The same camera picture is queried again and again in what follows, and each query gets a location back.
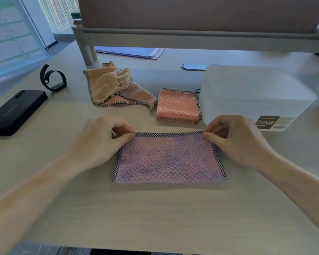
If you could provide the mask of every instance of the brown label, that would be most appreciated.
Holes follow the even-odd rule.
[[[269,130],[270,128],[272,128],[273,124],[275,124],[279,118],[280,116],[261,115],[255,123],[255,125],[259,129]]]

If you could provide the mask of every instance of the green object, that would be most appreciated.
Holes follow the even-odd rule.
[[[80,12],[71,12],[72,19],[81,20]]]

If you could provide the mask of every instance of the hand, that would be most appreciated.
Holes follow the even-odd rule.
[[[70,147],[68,155],[77,165],[76,173],[80,173],[105,163],[134,137],[135,130],[126,120],[100,116],[87,121]]]
[[[241,115],[222,115],[208,124],[202,134],[236,163],[259,170],[274,150],[252,121]]]

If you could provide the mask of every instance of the black watch strap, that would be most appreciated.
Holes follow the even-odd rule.
[[[46,72],[48,67],[49,65],[45,64],[40,71],[40,81],[45,86],[45,88],[47,88],[48,90],[51,90],[52,92],[59,92],[60,90],[66,88],[67,83],[66,83],[65,75],[61,71],[56,71],[56,70],[49,70],[48,72]],[[63,79],[63,82],[57,83],[56,85],[50,88],[47,84],[50,83],[50,76],[53,72],[58,72],[61,78]]]

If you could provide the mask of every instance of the black phone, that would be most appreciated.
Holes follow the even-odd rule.
[[[42,90],[21,90],[0,107],[0,136],[11,136],[47,99]]]

